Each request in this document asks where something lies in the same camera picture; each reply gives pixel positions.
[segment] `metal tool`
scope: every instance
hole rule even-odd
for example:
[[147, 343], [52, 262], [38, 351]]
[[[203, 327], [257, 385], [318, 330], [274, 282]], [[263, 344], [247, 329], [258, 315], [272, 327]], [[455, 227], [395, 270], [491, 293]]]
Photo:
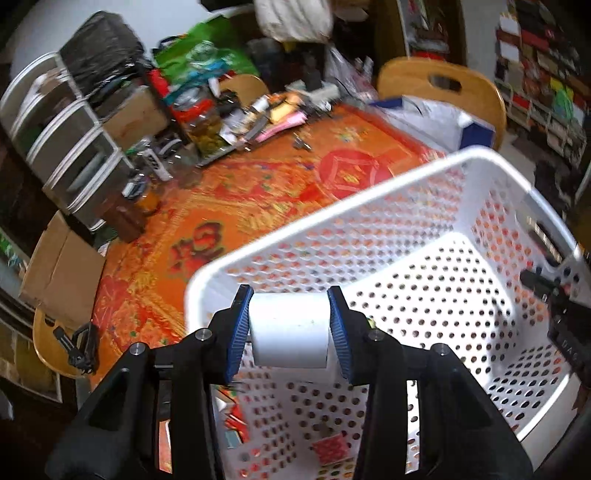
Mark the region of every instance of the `metal tool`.
[[294, 148], [296, 150], [301, 150], [302, 148], [304, 150], [307, 150], [308, 152], [312, 151], [312, 147], [309, 146], [306, 142], [304, 142], [304, 140], [302, 139], [302, 137], [300, 137], [298, 134], [294, 134]]
[[98, 367], [97, 349], [99, 344], [98, 328], [92, 323], [85, 323], [68, 337], [62, 327], [53, 330], [53, 336], [68, 354], [68, 364], [82, 371], [83, 374], [91, 374]]

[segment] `wall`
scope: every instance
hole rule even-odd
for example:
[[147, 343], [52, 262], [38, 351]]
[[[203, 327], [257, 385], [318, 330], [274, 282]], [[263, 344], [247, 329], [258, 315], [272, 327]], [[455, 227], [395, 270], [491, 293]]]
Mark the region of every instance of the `wall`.
[[496, 27], [501, 12], [507, 10], [507, 1], [462, 0], [462, 10], [468, 67], [492, 80], [496, 65]]
[[40, 55], [58, 50], [97, 11], [118, 13], [144, 43], [146, 51], [170, 35], [186, 32], [220, 12], [210, 13], [198, 0], [41, 0], [11, 38], [14, 78]]

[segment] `glass jar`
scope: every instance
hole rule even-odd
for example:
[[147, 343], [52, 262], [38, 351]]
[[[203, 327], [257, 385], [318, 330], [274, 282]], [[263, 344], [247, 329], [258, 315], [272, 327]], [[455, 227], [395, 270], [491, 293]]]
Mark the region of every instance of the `glass jar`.
[[156, 192], [156, 188], [152, 185], [150, 178], [142, 173], [136, 175], [122, 193], [147, 216], [154, 214], [160, 206], [160, 196]]
[[194, 144], [183, 145], [180, 140], [173, 140], [160, 150], [160, 156], [174, 164], [173, 177], [178, 180], [178, 186], [185, 190], [196, 187], [201, 181], [202, 172], [197, 166], [199, 155], [196, 150]]
[[222, 119], [213, 100], [203, 100], [184, 112], [183, 116], [187, 134], [203, 157], [208, 157], [227, 145], [226, 141], [219, 136]]

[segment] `white plastic bag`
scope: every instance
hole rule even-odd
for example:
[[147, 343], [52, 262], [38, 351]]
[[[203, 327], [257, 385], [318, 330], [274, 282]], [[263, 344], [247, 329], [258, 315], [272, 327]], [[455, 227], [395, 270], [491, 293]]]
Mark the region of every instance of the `white plastic bag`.
[[363, 103], [374, 102], [378, 99], [378, 92], [371, 85], [370, 78], [358, 72], [334, 45], [326, 46], [324, 61], [324, 79], [334, 83], [343, 95], [351, 95]]
[[328, 0], [254, 0], [256, 21], [277, 41], [326, 43], [333, 28]]
[[491, 124], [446, 102], [402, 96], [372, 106], [390, 125], [445, 153], [471, 145], [492, 147], [495, 138]]

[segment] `clamp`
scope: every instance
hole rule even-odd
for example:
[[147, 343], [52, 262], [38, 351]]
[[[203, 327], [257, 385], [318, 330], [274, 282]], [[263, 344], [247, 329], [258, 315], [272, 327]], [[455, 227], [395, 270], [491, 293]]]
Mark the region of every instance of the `clamp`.
[[[185, 480], [195, 477], [197, 465], [200, 480], [222, 480], [211, 385], [228, 385], [238, 372], [253, 293], [240, 286], [230, 308], [176, 345], [131, 345], [65, 431], [47, 475]], [[521, 444], [447, 345], [403, 346], [351, 310], [339, 287], [329, 288], [327, 297], [342, 375], [350, 385], [369, 385], [354, 480], [531, 478]], [[408, 380], [418, 384], [421, 456], [419, 469], [407, 476]], [[172, 474], [157, 466], [158, 422], [165, 419]]]

